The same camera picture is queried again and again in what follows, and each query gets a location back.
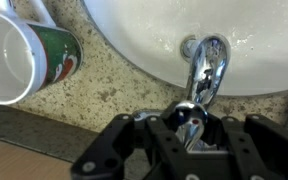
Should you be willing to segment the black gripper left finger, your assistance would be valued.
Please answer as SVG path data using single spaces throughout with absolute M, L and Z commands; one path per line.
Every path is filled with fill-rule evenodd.
M 134 152 L 134 118 L 119 114 L 73 163 L 72 180 L 123 180 L 125 161 Z

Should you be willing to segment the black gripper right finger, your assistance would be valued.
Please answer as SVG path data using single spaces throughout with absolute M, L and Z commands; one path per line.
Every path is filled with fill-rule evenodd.
M 266 116 L 250 114 L 245 131 L 253 142 L 266 168 L 282 180 L 288 180 L 288 129 Z

